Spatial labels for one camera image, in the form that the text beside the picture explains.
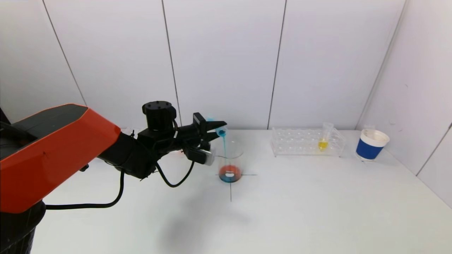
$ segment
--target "white wall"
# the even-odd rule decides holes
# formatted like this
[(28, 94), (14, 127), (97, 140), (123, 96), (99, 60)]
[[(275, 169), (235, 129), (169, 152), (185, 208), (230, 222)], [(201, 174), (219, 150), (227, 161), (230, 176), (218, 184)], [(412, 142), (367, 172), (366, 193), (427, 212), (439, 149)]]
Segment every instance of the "white wall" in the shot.
[(449, 130), (418, 177), (452, 208), (452, 131)]
[(288, 0), (270, 127), (354, 129), (405, 0)]
[(418, 173), (452, 122), (452, 1), (410, 0), (359, 128), (375, 124), (387, 150)]
[(177, 110), (160, 0), (45, 3), (89, 107), (120, 127), (146, 127), (141, 106), (150, 101)]
[(266, 129), (285, 0), (164, 0), (182, 123)]
[(0, 1), (0, 106), (11, 122), (84, 104), (41, 1)]

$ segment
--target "white table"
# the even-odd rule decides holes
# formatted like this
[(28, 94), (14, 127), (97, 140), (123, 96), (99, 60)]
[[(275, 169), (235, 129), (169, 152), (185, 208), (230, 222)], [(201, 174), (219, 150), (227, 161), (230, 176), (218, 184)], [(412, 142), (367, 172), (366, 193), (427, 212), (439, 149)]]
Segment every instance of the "white table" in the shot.
[[(274, 157), (271, 131), (230, 131), (256, 175), (229, 184), (196, 165), (177, 188), (126, 176), (112, 208), (47, 211), (32, 254), (451, 254), (452, 209), (386, 150), (360, 161), (359, 132), (342, 133), (341, 158)], [(160, 165), (176, 183), (190, 162), (173, 153)], [(119, 172), (96, 159), (44, 202), (110, 202), (118, 188)]]

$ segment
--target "red liquid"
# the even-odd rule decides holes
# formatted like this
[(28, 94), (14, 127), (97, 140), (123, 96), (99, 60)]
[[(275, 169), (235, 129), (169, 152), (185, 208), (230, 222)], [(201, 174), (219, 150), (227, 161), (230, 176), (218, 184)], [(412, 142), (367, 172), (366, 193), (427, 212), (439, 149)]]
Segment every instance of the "red liquid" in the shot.
[(221, 167), (218, 176), (221, 180), (227, 183), (233, 183), (238, 181), (242, 177), (241, 170), (234, 165), (224, 165)]

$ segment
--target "robotic arm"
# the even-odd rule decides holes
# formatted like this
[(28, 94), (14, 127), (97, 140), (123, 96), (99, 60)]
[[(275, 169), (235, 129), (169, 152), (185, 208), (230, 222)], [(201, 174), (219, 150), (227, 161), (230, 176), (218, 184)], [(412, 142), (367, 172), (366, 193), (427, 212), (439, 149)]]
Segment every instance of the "robotic arm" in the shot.
[[(225, 122), (208, 122), (194, 113), (192, 124), (178, 127), (176, 109), (166, 101), (146, 103), (142, 111), (148, 128), (137, 139), (92, 109), (75, 104), (46, 109), (12, 125), (1, 123), (0, 253), (14, 253), (21, 241), (31, 246), (28, 238), (33, 239), (46, 210), (42, 199), (75, 172), (84, 171), (95, 157), (120, 170), (122, 182), (124, 174), (143, 179), (158, 170), (171, 187), (186, 179), (195, 162), (213, 162), (209, 142), (218, 135), (208, 131)], [(192, 166), (180, 183), (170, 184), (158, 160), (176, 150), (183, 150)]]

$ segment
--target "glass beaker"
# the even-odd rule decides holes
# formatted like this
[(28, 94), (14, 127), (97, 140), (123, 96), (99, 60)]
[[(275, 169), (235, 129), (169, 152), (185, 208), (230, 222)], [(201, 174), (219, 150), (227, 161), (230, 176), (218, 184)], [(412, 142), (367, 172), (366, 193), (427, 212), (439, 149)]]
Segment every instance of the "glass beaker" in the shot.
[(233, 183), (242, 177), (240, 160), (243, 154), (240, 143), (223, 138), (223, 147), (218, 150), (218, 176), (223, 182)]
[(324, 122), (322, 128), (322, 135), (319, 139), (320, 151), (325, 151), (328, 147), (328, 141), (330, 140), (331, 133), (333, 132), (334, 124), (330, 122)]

